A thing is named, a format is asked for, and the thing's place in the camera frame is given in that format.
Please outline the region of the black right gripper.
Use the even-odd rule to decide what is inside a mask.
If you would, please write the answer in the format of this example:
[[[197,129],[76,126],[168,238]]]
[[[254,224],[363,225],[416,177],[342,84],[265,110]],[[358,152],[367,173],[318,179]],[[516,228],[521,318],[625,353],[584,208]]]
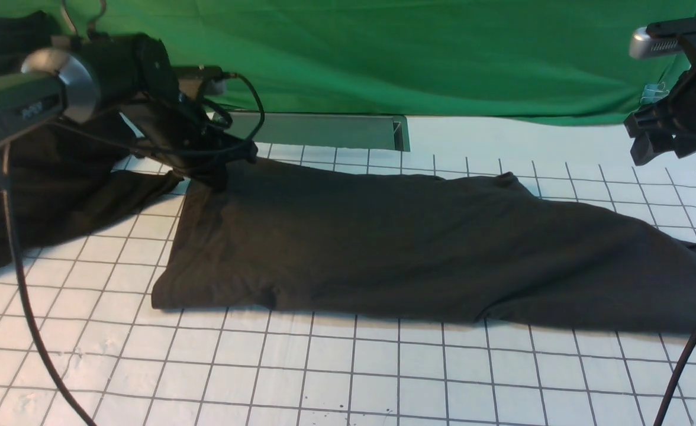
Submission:
[[[634,165],[644,166],[664,153],[679,159],[696,153],[694,117],[664,99],[629,114],[623,125],[633,140],[630,157]]]

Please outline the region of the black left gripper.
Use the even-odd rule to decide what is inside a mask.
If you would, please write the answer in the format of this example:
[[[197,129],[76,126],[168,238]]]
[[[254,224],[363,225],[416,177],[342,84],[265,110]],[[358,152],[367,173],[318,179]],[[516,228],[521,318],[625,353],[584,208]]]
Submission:
[[[227,186],[227,164],[257,161],[253,141],[229,134],[193,102],[174,107],[139,99],[121,106],[120,111],[142,133],[132,143],[133,153],[216,191]]]

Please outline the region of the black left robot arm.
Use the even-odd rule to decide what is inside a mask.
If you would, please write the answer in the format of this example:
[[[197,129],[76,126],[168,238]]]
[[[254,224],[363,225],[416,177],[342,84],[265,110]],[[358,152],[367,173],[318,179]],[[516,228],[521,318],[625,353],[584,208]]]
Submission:
[[[227,80],[218,66],[175,66],[165,45],[143,33],[47,47],[0,76],[0,191],[9,191],[2,149],[53,124],[171,167],[222,189],[226,165],[255,163],[260,125],[246,137],[213,102]]]

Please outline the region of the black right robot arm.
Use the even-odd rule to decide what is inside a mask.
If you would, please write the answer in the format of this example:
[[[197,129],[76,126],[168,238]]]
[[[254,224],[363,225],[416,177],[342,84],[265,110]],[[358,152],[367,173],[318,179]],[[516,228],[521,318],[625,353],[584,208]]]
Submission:
[[[665,97],[627,116],[624,126],[634,140],[630,156],[636,166],[664,153],[679,159],[696,153],[696,65]]]

